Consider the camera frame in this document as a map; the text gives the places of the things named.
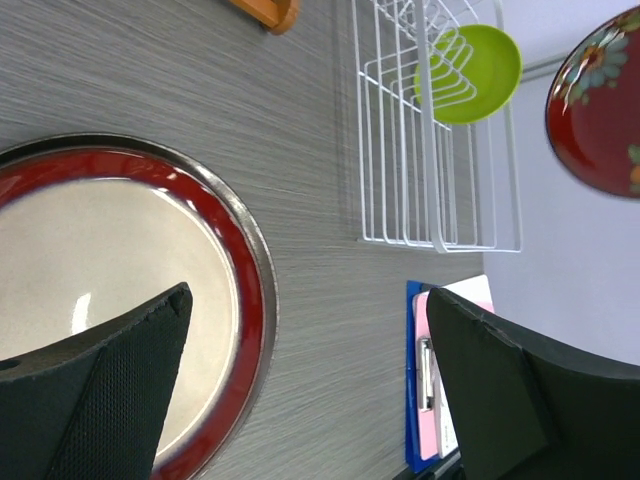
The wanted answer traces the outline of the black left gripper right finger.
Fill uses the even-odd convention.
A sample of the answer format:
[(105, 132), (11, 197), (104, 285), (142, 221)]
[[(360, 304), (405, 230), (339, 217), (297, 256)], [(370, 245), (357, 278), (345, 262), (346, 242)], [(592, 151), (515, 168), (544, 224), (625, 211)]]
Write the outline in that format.
[(469, 479), (636, 479), (639, 368), (444, 288), (426, 313)]

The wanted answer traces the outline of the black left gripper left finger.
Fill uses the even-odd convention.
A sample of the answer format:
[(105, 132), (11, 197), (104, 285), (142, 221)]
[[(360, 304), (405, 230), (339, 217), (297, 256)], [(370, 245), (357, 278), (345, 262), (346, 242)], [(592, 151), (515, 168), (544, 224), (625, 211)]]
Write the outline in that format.
[(2, 478), (150, 478), (192, 304), (182, 282), (80, 334), (2, 360)]

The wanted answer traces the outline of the white wire dish rack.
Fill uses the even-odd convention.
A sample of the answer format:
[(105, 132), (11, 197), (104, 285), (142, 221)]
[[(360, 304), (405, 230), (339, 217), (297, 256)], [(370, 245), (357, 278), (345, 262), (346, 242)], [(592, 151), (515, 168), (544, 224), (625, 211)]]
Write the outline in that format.
[(485, 24), (499, 1), (352, 3), (363, 240), (438, 253), (514, 253), (523, 231), (511, 101), (472, 124), (435, 121), (415, 101), (418, 43)]

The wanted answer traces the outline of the small brown rimmed plate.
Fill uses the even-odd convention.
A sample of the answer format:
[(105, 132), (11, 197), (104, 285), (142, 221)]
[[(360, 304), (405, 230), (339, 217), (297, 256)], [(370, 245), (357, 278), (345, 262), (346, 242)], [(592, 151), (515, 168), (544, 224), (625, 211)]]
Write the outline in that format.
[(585, 37), (566, 57), (545, 109), (550, 147), (582, 184), (639, 198), (639, 8)]

